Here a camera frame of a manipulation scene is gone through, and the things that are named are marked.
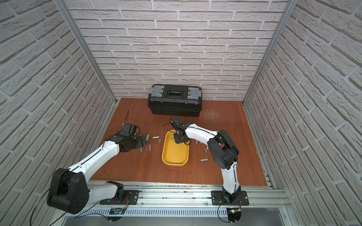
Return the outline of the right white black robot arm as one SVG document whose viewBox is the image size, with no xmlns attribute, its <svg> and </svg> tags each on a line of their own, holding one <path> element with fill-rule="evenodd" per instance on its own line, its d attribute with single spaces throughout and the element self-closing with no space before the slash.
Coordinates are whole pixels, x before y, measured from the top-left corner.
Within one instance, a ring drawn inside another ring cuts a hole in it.
<svg viewBox="0 0 362 226">
<path fill-rule="evenodd" d="M 175 129 L 176 144 L 186 144 L 194 139 L 208 146 L 214 162 L 222 171 L 223 199 L 226 203 L 233 203 L 241 192 L 237 176 L 239 149 L 229 134 L 224 130 L 207 130 L 190 121 L 182 122 L 178 117 L 170 124 Z"/>
</svg>

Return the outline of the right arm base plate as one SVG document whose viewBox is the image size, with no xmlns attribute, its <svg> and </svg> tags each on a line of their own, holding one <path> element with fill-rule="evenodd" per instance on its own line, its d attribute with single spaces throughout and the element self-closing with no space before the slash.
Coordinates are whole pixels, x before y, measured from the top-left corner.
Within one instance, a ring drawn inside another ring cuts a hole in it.
<svg viewBox="0 0 362 226">
<path fill-rule="evenodd" d="M 237 191 L 229 195 L 224 191 L 211 191 L 211 201 L 214 206 L 221 204 L 249 206 L 249 199 L 246 191 Z"/>
</svg>

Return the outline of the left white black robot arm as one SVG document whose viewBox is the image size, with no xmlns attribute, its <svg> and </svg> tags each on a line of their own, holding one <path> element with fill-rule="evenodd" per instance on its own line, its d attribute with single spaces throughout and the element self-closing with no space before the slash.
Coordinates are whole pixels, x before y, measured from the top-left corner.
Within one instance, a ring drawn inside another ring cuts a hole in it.
<svg viewBox="0 0 362 226">
<path fill-rule="evenodd" d="M 89 185 L 88 182 L 114 156 L 146 145 L 146 137 L 140 136 L 140 127 L 124 123 L 121 131 L 105 139 L 99 148 L 83 160 L 53 173 L 47 196 L 48 206 L 77 214 L 91 203 L 118 204 L 127 201 L 121 183 L 107 181 L 100 185 Z"/>
</svg>

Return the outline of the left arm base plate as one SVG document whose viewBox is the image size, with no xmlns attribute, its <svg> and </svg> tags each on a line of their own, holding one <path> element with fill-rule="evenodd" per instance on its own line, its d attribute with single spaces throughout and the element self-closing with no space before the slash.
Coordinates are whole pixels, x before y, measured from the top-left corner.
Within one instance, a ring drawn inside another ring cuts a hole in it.
<svg viewBox="0 0 362 226">
<path fill-rule="evenodd" d="M 136 205 L 139 197 L 139 190 L 124 190 L 120 195 L 111 199 L 101 200 L 100 205 Z"/>
</svg>

